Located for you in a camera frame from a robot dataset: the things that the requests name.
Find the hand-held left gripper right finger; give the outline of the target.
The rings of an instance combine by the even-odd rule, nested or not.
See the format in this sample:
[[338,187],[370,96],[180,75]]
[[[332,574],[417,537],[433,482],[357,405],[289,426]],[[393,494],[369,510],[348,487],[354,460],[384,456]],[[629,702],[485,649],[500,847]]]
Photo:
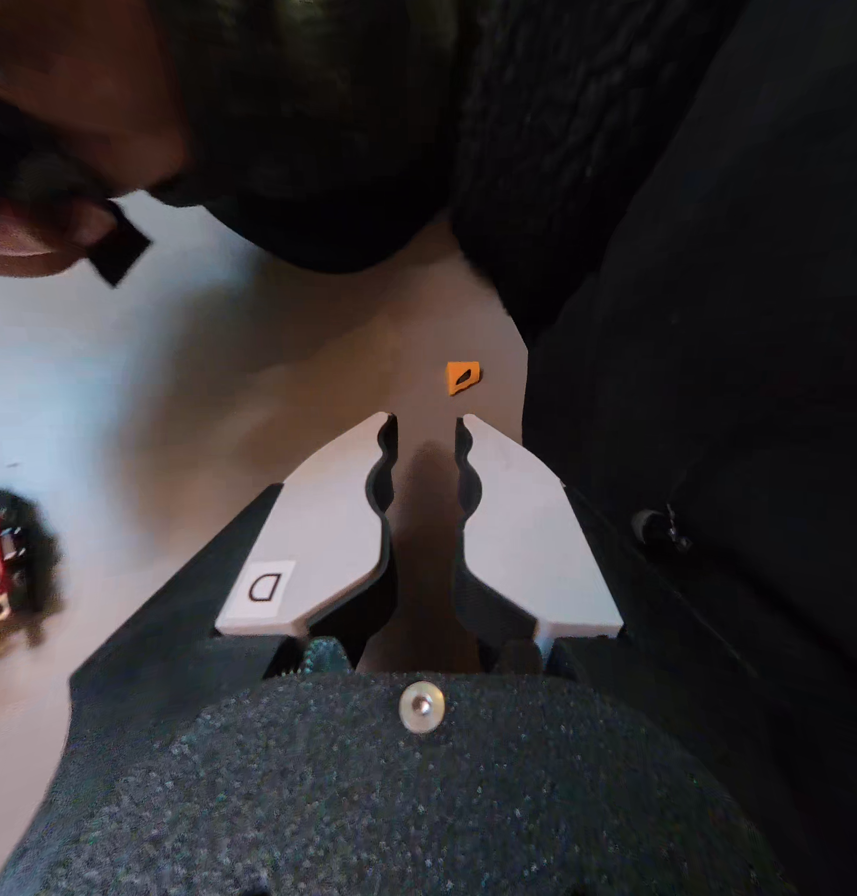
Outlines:
[[474,414],[457,419],[457,618],[479,641],[615,638],[623,619],[559,477]]

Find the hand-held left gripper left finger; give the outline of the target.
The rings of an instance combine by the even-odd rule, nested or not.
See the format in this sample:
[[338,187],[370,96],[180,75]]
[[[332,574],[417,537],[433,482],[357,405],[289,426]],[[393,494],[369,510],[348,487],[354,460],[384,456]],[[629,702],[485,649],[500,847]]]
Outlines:
[[372,414],[281,484],[218,613],[223,636],[308,638],[375,584],[390,559],[397,417]]

